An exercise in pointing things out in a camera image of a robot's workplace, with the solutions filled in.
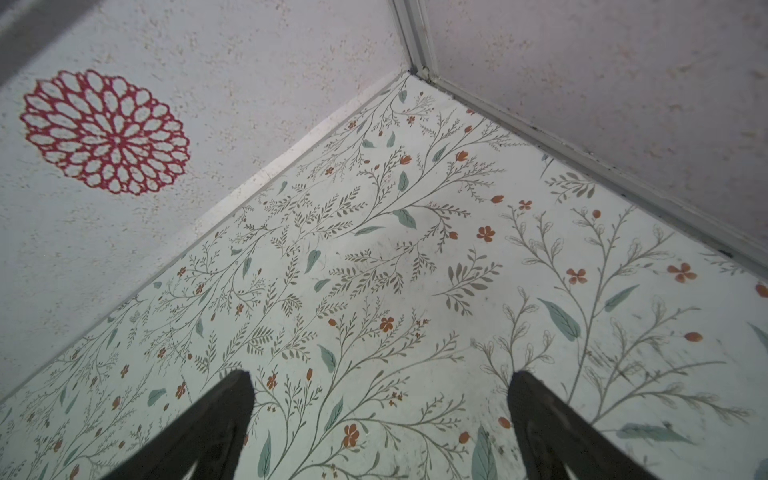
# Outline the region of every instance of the teal leaf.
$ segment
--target teal leaf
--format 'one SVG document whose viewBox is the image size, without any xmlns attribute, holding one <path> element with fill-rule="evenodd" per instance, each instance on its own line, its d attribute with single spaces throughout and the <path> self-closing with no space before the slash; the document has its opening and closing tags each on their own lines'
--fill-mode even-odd
<svg viewBox="0 0 768 480">
<path fill-rule="evenodd" d="M 694 444 L 689 439 L 667 427 L 640 425 L 639 423 L 625 424 L 616 431 L 616 436 L 620 439 L 646 439 L 655 440 L 656 442 L 685 442 L 691 445 Z"/>
<path fill-rule="evenodd" d="M 472 453 L 472 480 L 498 480 L 491 441 L 482 425 L 478 429 L 478 441 Z"/>
<path fill-rule="evenodd" d="M 443 148 L 441 148 L 440 150 L 438 150 L 438 151 L 437 151 L 437 153 L 435 154 L 435 156 L 434 156 L 434 157 L 432 157 L 432 161 L 433 161 L 433 162 L 439 162 L 439 161 L 440 161 L 440 159 L 442 158 L 442 152 L 444 152 L 444 151 L 445 151 L 445 148 L 446 148 L 446 147 L 448 147 L 448 145 L 445 145 Z"/>
<path fill-rule="evenodd" d="M 43 480 L 45 478 L 45 473 L 48 471 L 48 464 L 45 464 L 45 467 L 43 467 L 43 471 L 40 472 L 40 476 L 38 477 L 38 480 Z"/>
<path fill-rule="evenodd" d="M 208 290 L 206 290 L 205 292 L 203 292 L 203 296 L 202 296 L 202 297 L 200 297 L 200 300 L 198 300 L 198 301 L 197 301 L 197 305 L 200 305 L 200 304 L 201 304 L 201 303 L 202 303 L 202 302 L 205 300 L 205 297 L 207 297 L 207 296 L 208 296 L 208 292 L 210 292 L 210 289 L 212 289 L 212 288 L 213 288 L 212 286 L 209 286 L 209 287 L 208 287 Z"/>
<path fill-rule="evenodd" d="M 312 250 L 310 252 L 310 255 L 306 258 L 306 270 L 304 270 L 304 273 L 309 273 L 312 267 L 315 266 L 315 262 L 319 258 L 320 258 L 320 250 Z"/>
<path fill-rule="evenodd" d="M 107 340 L 107 346 L 109 346 L 110 343 L 112 343 L 112 340 L 114 340 L 114 336 L 118 334 L 118 329 L 112 330 L 112 333 L 109 334 L 109 340 Z"/>
<path fill-rule="evenodd" d="M 329 281 L 331 281 L 330 278 L 326 278 L 325 280 L 320 280 L 318 283 L 315 283 L 315 291 L 319 292 Z"/>
<path fill-rule="evenodd" d="M 75 400 L 77 400 L 77 399 L 78 399 L 78 395 L 75 395 L 75 396 L 74 396 L 74 398 L 72 399 L 72 401 L 71 401 L 71 402 L 69 402 L 69 405 L 67 405 L 67 408 L 66 408 L 66 410 L 64 411 L 64 414 L 65 414 L 65 415 L 67 415 L 67 414 L 69 413 L 69 411 L 70 411 L 70 410 L 72 410 L 72 407 L 74 406 L 74 402 L 75 402 Z"/>
<path fill-rule="evenodd" d="M 411 214 L 407 211 L 395 210 L 392 213 L 395 214 L 397 220 L 400 220 L 402 225 L 405 225 L 408 228 L 416 228 L 416 220 L 413 220 L 413 217 L 411 217 Z"/>
<path fill-rule="evenodd" d="M 554 324 L 563 332 L 565 338 L 573 342 L 581 335 L 581 328 L 576 320 L 572 316 L 568 315 L 565 310 L 558 305 L 548 302 L 547 300 L 538 299 L 549 310 L 549 316 L 552 318 Z"/>
<path fill-rule="evenodd" d="M 384 228 L 384 227 L 365 227 L 365 228 L 361 228 L 360 230 L 357 230 L 355 232 L 355 237 L 357 237 L 358 235 L 365 235 L 366 233 L 371 233 L 374 230 L 378 230 L 379 228 Z"/>
<path fill-rule="evenodd" d="M 400 174 L 400 181 L 397 182 L 397 189 L 401 192 L 408 188 L 408 175 L 405 172 Z"/>
<path fill-rule="evenodd" d="M 768 458 L 764 459 L 755 470 L 755 480 L 768 480 Z"/>
<path fill-rule="evenodd" d="M 768 333 L 765 333 L 763 330 L 757 328 L 752 323 L 750 323 L 750 326 L 752 327 L 752 330 L 755 331 L 755 335 L 757 335 L 757 338 L 760 339 L 760 342 L 763 344 L 763 346 L 766 347 L 766 351 L 768 351 Z"/>
<path fill-rule="evenodd" d="M 261 447 L 261 455 L 259 455 L 259 465 L 256 467 L 256 473 L 265 478 L 270 474 L 270 460 L 272 459 L 272 434 L 266 433 L 266 442 Z"/>
<path fill-rule="evenodd" d="M 245 274 L 248 273 L 248 269 L 250 268 L 250 261 L 250 257 L 248 257 L 243 262 L 243 278 L 245 278 Z"/>
<path fill-rule="evenodd" d="M 11 412 L 13 412 L 13 407 L 11 407 L 10 409 L 8 409 L 8 413 L 6 413 L 6 414 L 5 414 L 5 416 L 4 416 L 4 417 L 3 417 L 3 419 L 2 419 L 2 422 L 0 422 L 0 425 L 2 425 L 3 423 L 5 423 L 5 420 L 8 420 L 8 417 L 9 417 L 9 416 L 11 416 Z"/>
<path fill-rule="evenodd" d="M 318 347 L 320 347 L 320 358 L 323 359 L 323 363 L 328 367 L 328 373 L 333 373 L 333 369 L 336 368 L 336 356 L 326 347 L 322 345 L 318 345 Z"/>
<path fill-rule="evenodd" d="M 151 407 L 161 397 L 165 395 L 165 389 L 152 390 L 149 392 L 149 398 L 147 399 L 147 406 Z"/>
<path fill-rule="evenodd" d="M 612 312 L 614 308 L 619 306 L 619 303 L 625 301 L 629 297 L 629 294 L 632 293 L 632 290 L 638 287 L 639 285 L 630 286 L 629 288 L 625 288 L 624 290 L 620 291 L 616 295 L 613 295 L 608 299 L 607 302 L 605 302 L 605 311 Z"/>
<path fill-rule="evenodd" d="M 341 415 L 341 410 L 344 408 L 344 399 L 339 400 L 339 403 L 336 404 L 335 407 L 333 407 L 333 410 L 331 410 L 331 415 L 328 417 L 328 422 L 326 422 L 326 429 L 323 430 L 324 432 L 328 432 L 332 427 L 333 424 L 336 423 L 336 420 L 339 419 L 339 415 Z"/>
<path fill-rule="evenodd" d="M 77 455 L 78 450 L 80 449 L 80 445 L 74 447 L 71 452 L 69 452 L 69 455 L 67 455 L 67 459 L 64 460 L 64 466 L 69 465 L 74 460 L 74 456 Z"/>
</svg>

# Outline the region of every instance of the floor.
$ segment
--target floor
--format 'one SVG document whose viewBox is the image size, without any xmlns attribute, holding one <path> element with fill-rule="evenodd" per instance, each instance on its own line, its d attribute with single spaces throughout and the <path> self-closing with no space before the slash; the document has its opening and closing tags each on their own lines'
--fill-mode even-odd
<svg viewBox="0 0 768 480">
<path fill-rule="evenodd" d="M 238 478 L 524 478 L 520 369 L 662 478 L 763 478 L 767 306 L 406 75 L 7 399 L 0 477 L 99 478 L 243 368 Z"/>
</svg>

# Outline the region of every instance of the wall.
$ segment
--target wall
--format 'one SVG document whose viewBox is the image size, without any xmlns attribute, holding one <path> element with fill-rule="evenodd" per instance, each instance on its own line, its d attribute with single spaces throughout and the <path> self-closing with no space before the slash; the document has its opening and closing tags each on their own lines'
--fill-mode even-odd
<svg viewBox="0 0 768 480">
<path fill-rule="evenodd" d="M 25 6 L 7 10 L 0 28 Z M 178 255 L 178 232 L 404 67 L 385 2 L 106 0 L 88 11 L 0 90 L 0 396 Z M 90 113 L 72 113 L 88 89 L 99 98 Z M 105 132 L 117 116 L 123 132 Z M 118 154 L 109 167 L 131 146 L 131 121 L 143 135 L 133 146 L 149 156 Z"/>
<path fill-rule="evenodd" d="M 765 2 L 423 4 L 440 77 L 768 244 Z"/>
</svg>

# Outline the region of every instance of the red circular pattern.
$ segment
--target red circular pattern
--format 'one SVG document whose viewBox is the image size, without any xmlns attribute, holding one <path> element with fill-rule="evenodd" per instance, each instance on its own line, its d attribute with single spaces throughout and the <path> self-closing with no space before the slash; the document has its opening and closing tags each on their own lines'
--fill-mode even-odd
<svg viewBox="0 0 768 480">
<path fill-rule="evenodd" d="M 25 96 L 27 140 L 67 177 L 113 194 L 172 184 L 189 160 L 182 123 L 152 94 L 88 70 L 60 71 Z"/>
</svg>

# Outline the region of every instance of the red stamp print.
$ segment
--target red stamp print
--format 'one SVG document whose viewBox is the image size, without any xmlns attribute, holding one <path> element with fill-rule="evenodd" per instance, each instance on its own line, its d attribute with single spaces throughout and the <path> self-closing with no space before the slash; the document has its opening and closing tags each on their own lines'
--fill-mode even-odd
<svg viewBox="0 0 768 480">
<path fill-rule="evenodd" d="M 27 140 L 67 177 L 140 195 L 184 173 L 189 140 L 182 123 L 122 77 L 60 71 L 24 99 Z"/>
</svg>

